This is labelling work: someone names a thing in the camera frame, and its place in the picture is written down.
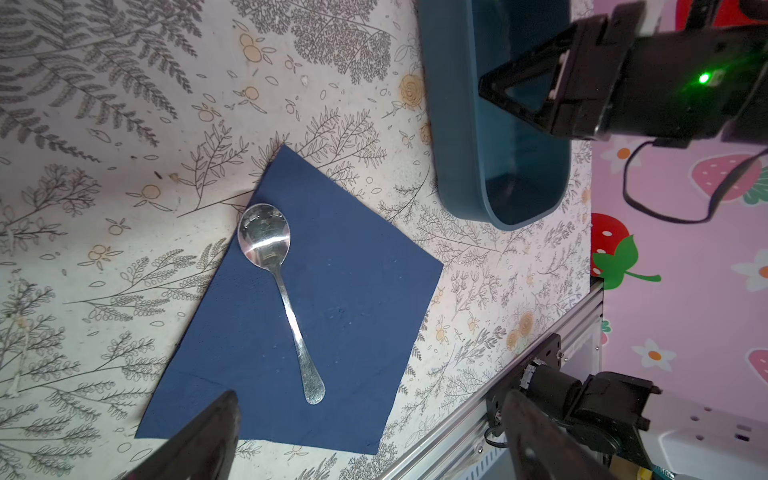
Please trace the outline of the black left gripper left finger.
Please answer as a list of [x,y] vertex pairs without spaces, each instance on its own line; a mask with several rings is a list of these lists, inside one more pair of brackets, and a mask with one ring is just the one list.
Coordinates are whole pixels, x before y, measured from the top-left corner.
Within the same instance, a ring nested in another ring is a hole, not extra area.
[[227,480],[239,440],[241,411],[226,391],[136,468],[128,480]]

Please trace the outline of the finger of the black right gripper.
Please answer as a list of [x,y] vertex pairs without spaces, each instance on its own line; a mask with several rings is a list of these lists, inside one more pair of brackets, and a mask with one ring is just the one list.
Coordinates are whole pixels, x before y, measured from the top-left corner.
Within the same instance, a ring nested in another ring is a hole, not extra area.
[[536,129],[551,129],[570,50],[540,47],[484,74],[479,95]]

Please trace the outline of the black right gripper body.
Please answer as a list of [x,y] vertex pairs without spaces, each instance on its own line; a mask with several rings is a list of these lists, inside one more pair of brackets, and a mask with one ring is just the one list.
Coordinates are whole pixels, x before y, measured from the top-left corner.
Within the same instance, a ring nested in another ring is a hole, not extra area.
[[747,23],[716,26],[719,1],[692,1],[683,29],[646,35],[647,1],[573,22],[554,89],[553,135],[767,141],[767,4],[739,1]]

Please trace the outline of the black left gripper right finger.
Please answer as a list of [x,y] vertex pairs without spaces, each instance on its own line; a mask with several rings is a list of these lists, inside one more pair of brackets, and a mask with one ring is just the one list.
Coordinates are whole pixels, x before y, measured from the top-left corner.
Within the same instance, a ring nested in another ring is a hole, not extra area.
[[507,393],[501,419],[516,479],[615,479],[523,393]]

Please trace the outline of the silver spoon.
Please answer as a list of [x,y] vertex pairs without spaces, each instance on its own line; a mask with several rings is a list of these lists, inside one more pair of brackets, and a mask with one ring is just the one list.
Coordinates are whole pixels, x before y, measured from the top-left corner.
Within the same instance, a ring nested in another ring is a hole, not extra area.
[[325,398],[326,386],[311,357],[282,277],[282,266],[291,246],[290,225],[274,205],[255,203],[242,213],[236,236],[249,262],[269,272],[275,280],[293,336],[305,400],[317,405]]

